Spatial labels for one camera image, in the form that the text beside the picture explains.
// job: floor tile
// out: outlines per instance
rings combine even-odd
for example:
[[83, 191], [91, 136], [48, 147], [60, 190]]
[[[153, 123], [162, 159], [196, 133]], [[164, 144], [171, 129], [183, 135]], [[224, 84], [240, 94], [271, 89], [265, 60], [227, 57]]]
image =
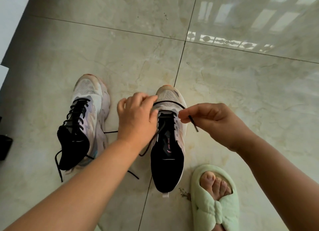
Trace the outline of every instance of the floor tile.
[[319, 0], [196, 0], [187, 40], [319, 62]]
[[[9, 72], [0, 92], [1, 134], [13, 138], [0, 164], [0, 229], [60, 185], [54, 156], [56, 132], [69, 112], [77, 79], [91, 73], [108, 86], [106, 130], [118, 128], [117, 102], [174, 84], [184, 42], [38, 17], [25, 17], [3, 65]], [[116, 134], [108, 134], [109, 141]], [[105, 230], [138, 230], [149, 183], [149, 157], [138, 158], [101, 219]]]
[[30, 0], [32, 15], [185, 40], [195, 0]]
[[[319, 64], [186, 42], [175, 87], [188, 106], [227, 104], [255, 133], [319, 182]], [[184, 174], [162, 198], [151, 183], [140, 231], [193, 230], [187, 200], [193, 170], [217, 165], [233, 178], [240, 230], [286, 230], [250, 169], [234, 152], [188, 125]]]

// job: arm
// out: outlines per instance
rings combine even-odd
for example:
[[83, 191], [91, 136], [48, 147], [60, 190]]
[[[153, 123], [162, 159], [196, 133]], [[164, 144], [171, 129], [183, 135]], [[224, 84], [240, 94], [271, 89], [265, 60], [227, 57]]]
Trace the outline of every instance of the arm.
[[225, 104], [197, 104], [181, 110], [198, 127], [248, 164], [258, 184], [290, 231], [319, 227], [319, 185], [265, 140], [255, 135]]
[[156, 131], [157, 112], [150, 113], [156, 99], [144, 93], [122, 99], [118, 140], [5, 231], [94, 230], [128, 168]]

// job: white sneaker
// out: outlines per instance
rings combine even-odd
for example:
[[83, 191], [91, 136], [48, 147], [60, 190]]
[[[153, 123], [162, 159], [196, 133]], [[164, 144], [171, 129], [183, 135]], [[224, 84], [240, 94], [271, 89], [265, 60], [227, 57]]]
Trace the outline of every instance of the white sneaker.
[[168, 197], [180, 181], [184, 169], [187, 124], [181, 123], [178, 112], [186, 108], [181, 93], [170, 85], [162, 86], [153, 109], [158, 109], [158, 135], [151, 141], [151, 170], [158, 191]]
[[[110, 96], [105, 84], [97, 77], [86, 74], [75, 84], [72, 105], [67, 120], [57, 132], [62, 150], [55, 156], [59, 174], [61, 170], [73, 172], [83, 168], [106, 148], [104, 122], [109, 114]], [[57, 155], [62, 152], [60, 163]]]

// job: person's left arm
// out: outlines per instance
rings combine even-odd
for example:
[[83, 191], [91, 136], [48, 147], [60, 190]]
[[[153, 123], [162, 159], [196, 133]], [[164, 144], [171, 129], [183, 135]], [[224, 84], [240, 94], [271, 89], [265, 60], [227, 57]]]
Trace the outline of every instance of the person's left arm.
[[157, 129], [157, 96], [135, 93], [119, 101], [118, 139], [81, 173], [4, 231], [91, 231], [128, 168]]

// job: toe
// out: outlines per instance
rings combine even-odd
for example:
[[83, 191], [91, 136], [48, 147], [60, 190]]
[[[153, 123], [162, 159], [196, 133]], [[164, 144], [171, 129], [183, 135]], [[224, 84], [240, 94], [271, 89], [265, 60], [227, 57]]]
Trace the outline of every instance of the toe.
[[204, 174], [202, 174], [200, 178], [200, 186], [204, 188], [206, 191], [211, 192], [214, 181], [215, 181], [214, 173], [210, 171], [206, 171]]
[[212, 187], [214, 194], [219, 194], [220, 184], [221, 184], [221, 178], [216, 177], [216, 180], [214, 181], [213, 187]]
[[227, 186], [224, 196], [229, 195], [229, 194], [231, 194], [231, 193], [232, 193], [232, 190], [230, 189], [229, 186]]
[[227, 183], [225, 181], [221, 181], [221, 185], [219, 189], [219, 194], [221, 197], [224, 196], [226, 189], [227, 189]]

